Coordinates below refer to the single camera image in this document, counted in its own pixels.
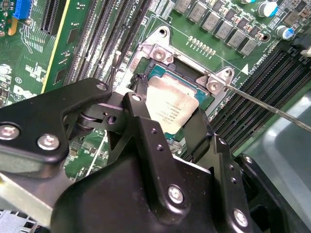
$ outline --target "hole in bracket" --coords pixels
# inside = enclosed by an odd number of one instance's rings
[[[164,29],[160,29],[159,34],[160,34],[162,37],[166,37],[167,32],[166,32],[166,30],[164,30]]]
[[[164,150],[164,148],[163,148],[162,145],[158,145],[156,149],[157,149],[158,151],[163,151],[163,150]]]
[[[115,116],[109,116],[107,119],[107,123],[109,125],[113,125],[114,123],[116,123],[116,121],[117,121],[117,118]]]
[[[141,101],[141,98],[138,95],[133,94],[132,98],[136,101]]]

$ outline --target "green circuit board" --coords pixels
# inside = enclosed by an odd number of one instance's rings
[[[86,45],[94,41],[96,34],[95,26],[99,25],[103,16],[104,6],[107,2],[113,4],[111,14],[105,31],[101,39],[108,39],[108,34],[116,28],[116,17],[121,15],[120,0],[67,0],[62,13],[58,33],[51,35],[41,30],[42,16],[46,6],[45,0],[33,0],[30,16],[28,19],[19,20],[17,30],[14,35],[8,35],[7,31],[12,26],[12,15],[15,11],[16,0],[0,0],[1,6],[7,2],[7,8],[1,8],[0,19],[2,20],[2,31],[0,32],[0,85],[3,90],[8,91],[7,97],[1,97],[3,105],[9,105],[43,92],[60,88],[65,84],[76,82],[83,79],[79,76],[85,62],[75,61],[77,54],[82,57],[90,55],[91,74],[95,74],[96,66],[101,64],[99,54],[104,54],[100,39],[96,44],[93,54],[89,54],[89,48]],[[126,22],[133,20],[133,14],[137,14],[136,9],[145,2],[143,0],[133,1]],[[133,60],[135,52],[139,45],[146,40],[159,26],[167,26],[170,29],[170,46],[183,53],[196,63],[205,67],[207,70],[215,73],[224,67],[232,67],[235,76],[232,84],[240,87],[247,78],[254,73],[258,66],[264,61],[276,44],[281,40],[276,36],[276,29],[280,25],[292,27],[295,33],[302,32],[303,27],[309,25],[310,20],[300,17],[292,25],[284,23],[288,15],[294,10],[292,1],[277,1],[279,9],[274,17],[259,17],[257,8],[263,1],[258,0],[252,4],[242,4],[238,0],[221,1],[222,6],[215,10],[214,0],[202,1],[205,13],[197,22],[190,20],[191,12],[197,0],[190,1],[189,7],[184,13],[174,9],[177,0],[153,0],[149,6],[143,21],[141,22],[129,52],[122,60],[121,67],[124,73],[128,65]],[[227,20],[225,18],[226,10],[235,11],[234,17]],[[202,25],[207,15],[215,13],[221,22],[228,21],[232,32],[242,31],[245,38],[255,41],[256,47],[249,54],[241,53],[241,48],[234,48],[228,44],[228,39],[220,39],[215,32],[208,32]],[[238,28],[238,19],[245,18],[247,27]],[[250,36],[252,28],[257,27],[259,33],[256,36]],[[126,33],[120,33],[117,43],[110,50],[114,53],[119,49],[119,44],[125,40]],[[138,65],[136,72],[143,72],[148,66],[149,61],[143,59]],[[105,80],[109,74],[107,71],[111,66],[111,59],[106,63],[102,71],[96,73],[96,77]],[[68,74],[74,70],[75,79],[68,77]],[[130,83],[132,76],[119,75],[116,85],[126,86]],[[223,98],[215,108],[210,111],[209,117],[215,116],[221,109],[227,99],[232,96],[231,92]],[[107,161],[107,138],[105,132],[95,131],[87,136],[83,142],[72,144],[69,158],[65,163],[66,173],[72,180],[80,179],[87,174],[105,166]],[[176,152],[176,155],[183,155],[186,147]]]

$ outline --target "mounting hole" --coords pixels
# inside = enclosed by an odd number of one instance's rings
[[[132,98],[136,101],[141,101],[141,98],[138,95],[133,94]]]
[[[157,149],[158,151],[163,151],[163,150],[164,150],[164,148],[163,148],[162,145],[158,145],[156,149]]]
[[[102,90],[102,91],[105,91],[107,90],[107,86],[103,83],[99,83],[96,85],[98,89]]]
[[[109,125],[113,125],[114,123],[116,123],[116,121],[117,121],[117,118],[115,116],[109,116],[107,119],[107,123]]]
[[[222,138],[219,138],[219,141],[221,142],[221,144],[224,144],[224,145],[227,144]]]
[[[231,177],[231,182],[233,182],[234,184],[237,184],[237,180],[233,177]]]
[[[264,35],[263,36],[263,38],[262,38],[262,42],[268,42],[270,40],[270,35],[269,34],[266,34],[266,35]]]
[[[162,37],[166,37],[167,31],[164,30],[164,29],[160,29],[159,34],[160,34]]]

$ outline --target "gray metal panel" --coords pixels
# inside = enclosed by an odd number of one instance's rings
[[[287,113],[311,125],[311,91]],[[244,153],[255,159],[311,229],[311,133],[280,118]]]

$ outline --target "black mounting arm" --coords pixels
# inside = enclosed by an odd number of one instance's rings
[[[150,119],[145,78],[137,80],[139,94],[86,79],[0,109],[0,196],[52,233],[261,232],[239,165],[205,113],[184,126],[203,169],[172,156]],[[107,130],[109,165],[72,184],[63,171],[68,139],[94,128]]]

